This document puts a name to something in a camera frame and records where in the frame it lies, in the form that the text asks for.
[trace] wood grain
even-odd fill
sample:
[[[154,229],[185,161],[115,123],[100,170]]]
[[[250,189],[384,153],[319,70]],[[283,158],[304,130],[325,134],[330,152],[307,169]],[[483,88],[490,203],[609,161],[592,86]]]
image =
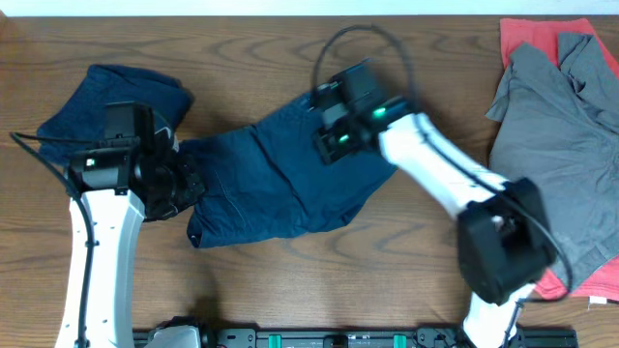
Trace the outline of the wood grain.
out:
[[[4,29],[4,25],[7,22],[7,17],[4,15],[2,10],[0,10],[0,34],[2,34],[2,30]]]
[[[310,68],[338,28],[375,22],[402,37],[438,127],[486,160],[496,125],[484,114],[501,77],[498,17],[12,18],[0,37],[0,131],[34,132],[94,63],[181,79],[196,102],[181,138],[260,120],[308,89]],[[617,17],[594,17],[619,55]],[[403,90],[396,54],[380,40],[342,40],[321,76],[371,56]],[[350,226],[294,240],[196,250],[191,212],[144,226],[135,261],[133,321],[149,328],[193,313],[215,327],[410,327],[457,323],[469,290],[455,229],[415,183],[397,173]],[[68,199],[8,136],[0,138],[0,346],[49,347],[65,302],[71,256]],[[526,307],[525,325],[573,326],[583,347],[616,346],[619,308],[584,299]]]

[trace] black cable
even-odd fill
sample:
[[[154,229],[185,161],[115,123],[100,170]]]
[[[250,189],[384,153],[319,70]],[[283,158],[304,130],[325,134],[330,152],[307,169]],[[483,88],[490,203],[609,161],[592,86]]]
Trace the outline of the black cable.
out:
[[[12,132],[11,134],[15,134],[18,138],[39,140],[39,141],[44,141],[44,142],[59,142],[59,143],[68,143],[68,144],[92,144],[94,143],[94,141],[92,140],[78,140],[78,139],[55,138],[55,137],[48,137],[48,136],[36,136],[36,135],[29,135],[29,134],[24,134],[20,132]]]
[[[396,49],[396,51],[398,52],[401,58],[402,64],[404,65],[404,70],[406,72],[406,83],[407,83],[407,88],[408,88],[408,94],[410,95],[409,98],[411,101],[415,102],[417,99],[417,94],[415,93],[415,84],[413,83],[412,60],[408,56],[408,52],[406,51],[406,49],[404,48],[404,46],[402,45],[402,43],[399,41],[398,38],[396,38],[393,34],[391,34],[390,32],[386,31],[385,29],[375,24],[370,24],[370,25],[357,24],[357,25],[351,25],[349,27],[345,27],[339,30],[331,39],[329,39],[329,41],[327,41],[327,43],[325,43],[325,45],[322,47],[322,50],[320,50],[320,54],[318,55],[318,58],[316,59],[316,63],[314,63],[313,70],[311,72],[311,81],[310,81],[309,90],[311,91],[312,100],[315,101],[318,97],[318,73],[320,71],[320,65],[322,64],[322,60],[324,59],[325,54],[327,53],[327,50],[329,49],[329,47],[333,45],[333,43],[337,39],[341,38],[346,33],[349,33],[352,31],[368,31],[368,32],[378,34],[387,43],[389,43],[393,48]]]
[[[72,183],[69,179],[65,178],[58,169],[56,169],[47,159],[44,159],[43,156],[39,155],[33,148],[26,145],[21,138],[24,139],[33,139],[33,140],[41,140],[41,141],[56,141],[56,142],[79,142],[79,143],[92,143],[92,141],[86,140],[70,140],[70,139],[59,139],[59,138],[43,138],[34,135],[27,135],[17,132],[9,133],[11,139],[19,145],[25,152],[27,152],[30,156],[38,160],[42,165],[49,170],[51,174],[53,174],[56,179],[62,184],[67,190],[68,195],[75,201],[81,215],[84,219],[84,225],[86,226],[86,262],[84,268],[84,279],[81,285],[81,297],[79,301],[79,319],[77,323],[77,347],[78,348],[86,348],[88,344],[88,340],[86,339],[86,307],[88,304],[88,289],[90,287],[90,275],[93,264],[93,252],[95,248],[95,234],[93,232],[93,225],[90,221],[90,217],[88,216],[88,212],[86,211],[86,207],[81,201],[81,195],[79,191],[75,187],[74,183]]]
[[[313,67],[313,71],[311,74],[311,93],[312,93],[312,99],[315,101],[317,98],[317,94],[318,94],[318,71],[320,68],[320,64],[322,63],[322,60],[325,56],[325,53],[327,52],[327,49],[333,45],[333,43],[340,37],[342,37],[344,34],[351,32],[351,31],[371,31],[374,32],[376,34],[379,34],[380,36],[382,36],[389,44],[391,44],[399,53],[399,57],[402,61],[402,64],[404,65],[404,69],[406,72],[406,77],[407,77],[407,89],[408,89],[408,93],[410,94],[410,98],[411,101],[413,102],[413,104],[415,105],[419,105],[417,103],[417,95],[415,93],[415,88],[414,88],[414,82],[413,82],[413,68],[412,68],[412,61],[409,58],[408,53],[406,52],[406,50],[404,49],[404,46],[401,44],[401,42],[391,33],[389,33],[388,31],[374,25],[352,25],[346,28],[343,28],[341,30],[339,30],[329,41],[327,41],[327,43],[324,45],[324,47],[322,47],[322,50],[320,51],[320,54],[318,55],[318,59],[316,60],[316,63],[314,64]],[[524,303],[558,303],[560,301],[565,300],[570,293],[572,292],[572,287],[574,286],[574,271],[572,269],[572,264],[570,263],[570,261],[568,260],[568,257],[565,254],[565,251],[563,250],[563,248],[561,248],[559,246],[559,244],[557,243],[556,239],[554,238],[554,236],[552,236],[552,234],[550,234],[550,231],[548,231],[548,229],[539,221],[537,220],[535,217],[531,216],[531,214],[529,214],[529,212],[527,212],[523,207],[520,206],[520,204],[518,204],[517,202],[515,202],[512,198],[506,196],[503,192],[501,192],[499,189],[496,189],[494,187],[492,187],[491,185],[489,185],[488,183],[485,183],[484,181],[482,181],[480,178],[478,178],[475,174],[469,172],[468,170],[466,170],[464,167],[462,167],[461,165],[459,165],[459,163],[455,162],[452,158],[450,158],[447,154],[445,154],[440,148],[438,148],[438,146],[436,146],[436,144],[434,144],[429,137],[429,134],[424,130],[424,128],[421,125],[421,120],[420,117],[413,117],[413,119],[415,120],[415,125],[417,127],[417,129],[419,130],[422,138],[424,139],[424,141],[426,142],[426,144],[436,153],[438,154],[441,158],[443,158],[443,160],[445,160],[446,162],[448,162],[451,166],[453,166],[457,171],[459,171],[460,173],[462,173],[464,176],[466,176],[468,179],[470,179],[473,183],[475,183],[476,185],[479,185],[480,187],[488,190],[489,192],[493,193],[495,196],[497,196],[499,199],[501,199],[503,202],[505,202],[508,206],[510,206],[512,209],[514,209],[517,213],[519,213],[521,216],[527,218],[529,221],[531,221],[540,231],[542,231],[542,233],[544,234],[545,238],[550,242],[550,244],[552,245],[552,247],[555,249],[557,257],[559,258],[559,260],[561,261],[561,263],[563,264],[563,267],[565,268],[565,272],[566,272],[566,277],[567,277],[567,284],[566,284],[566,292],[564,294],[562,294],[561,296],[554,298],[554,299],[522,299],[516,302],[516,308],[514,310],[514,313],[512,315],[512,319],[510,321],[510,325],[507,328],[507,330],[505,331],[505,339],[504,339],[504,343],[503,343],[503,347],[506,348],[507,347],[507,343],[509,342],[509,332],[512,330],[512,327],[516,324],[516,318],[517,318],[517,314],[518,311],[522,308],[522,304]]]

